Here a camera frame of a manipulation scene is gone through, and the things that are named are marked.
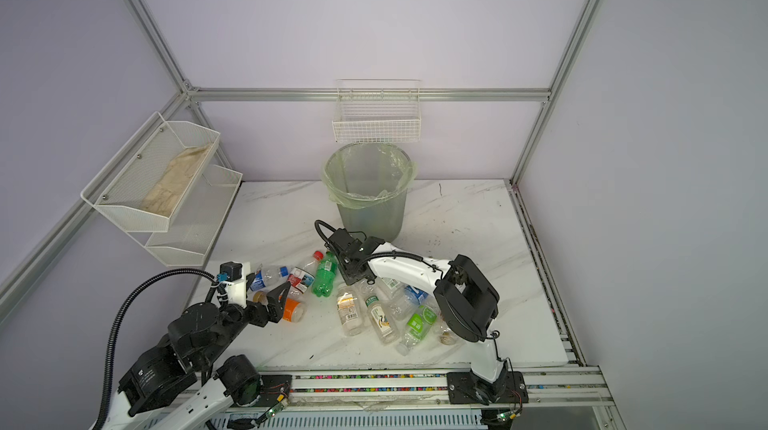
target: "blue label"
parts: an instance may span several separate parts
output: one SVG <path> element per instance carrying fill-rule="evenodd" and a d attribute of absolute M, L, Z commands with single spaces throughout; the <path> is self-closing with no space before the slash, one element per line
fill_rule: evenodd
<path fill-rule="evenodd" d="M 413 288 L 410 285 L 406 286 L 406 288 L 403 291 L 406 294 L 406 298 L 411 302 L 413 302 L 415 305 L 420 305 L 421 303 L 424 302 L 424 300 L 427 300 L 427 296 L 428 296 L 427 292 L 423 290 L 419 290 L 417 288 Z"/>
<path fill-rule="evenodd" d="M 261 277 L 261 272 L 258 272 L 254 282 L 250 284 L 250 289 L 255 291 L 258 289 L 263 289 L 264 286 L 264 279 Z"/>

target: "beige cloth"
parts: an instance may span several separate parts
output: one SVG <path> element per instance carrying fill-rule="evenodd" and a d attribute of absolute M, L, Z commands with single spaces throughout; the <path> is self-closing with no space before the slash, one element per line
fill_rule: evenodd
<path fill-rule="evenodd" d="M 208 155 L 208 150 L 210 144 L 205 147 L 187 148 L 175 156 L 165 168 L 163 177 L 152 187 L 139 208 L 151 214 L 170 216 Z"/>

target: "white wire basket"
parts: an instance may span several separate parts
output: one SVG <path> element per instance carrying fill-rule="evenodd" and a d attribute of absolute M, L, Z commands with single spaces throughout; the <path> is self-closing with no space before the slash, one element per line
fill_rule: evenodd
<path fill-rule="evenodd" d="M 208 165 L 168 232 L 152 233 L 144 248 L 166 266 L 202 266 L 242 178 L 240 172 Z"/>
<path fill-rule="evenodd" d="M 419 80 L 339 80 L 333 134 L 342 144 L 417 142 Z"/>
<path fill-rule="evenodd" d="M 138 152 L 123 167 L 97 201 L 89 202 L 123 232 L 168 232 L 179 209 L 186 202 L 190 190 L 208 166 L 219 146 L 219 132 L 187 121 L 161 122 Z M 156 185 L 168 163 L 186 148 L 209 146 L 186 189 L 168 216 L 153 214 L 140 207 L 144 198 Z"/>

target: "white wall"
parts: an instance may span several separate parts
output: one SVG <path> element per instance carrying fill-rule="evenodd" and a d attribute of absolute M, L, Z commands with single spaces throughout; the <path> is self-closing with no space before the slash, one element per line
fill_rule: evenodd
<path fill-rule="evenodd" d="M 536 102 L 425 102 L 422 138 L 399 144 L 418 178 L 509 178 L 531 131 Z M 342 145 L 334 102 L 206 102 L 229 158 L 245 180 L 319 180 Z"/>
<path fill-rule="evenodd" d="M 768 0 L 606 0 L 522 179 L 628 427 L 765 428 Z"/>
<path fill-rule="evenodd" d="M 584 0 L 147 0 L 200 87 L 550 85 Z"/>
<path fill-rule="evenodd" d="M 122 0 L 0 0 L 0 35 L 3 279 L 174 86 Z M 92 217 L 0 329 L 0 427 L 88 428 L 114 314 L 162 270 Z M 167 331 L 190 284 L 163 281 L 131 307 L 117 378 Z"/>

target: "trash can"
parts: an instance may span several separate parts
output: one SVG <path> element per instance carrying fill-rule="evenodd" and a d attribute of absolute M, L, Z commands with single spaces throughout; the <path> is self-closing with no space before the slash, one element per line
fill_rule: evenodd
<path fill-rule="evenodd" d="M 400 233 L 408 185 L 415 177 L 416 165 L 406 152 L 384 143 L 341 147 L 322 168 L 322 182 L 344 228 L 388 242 Z"/>

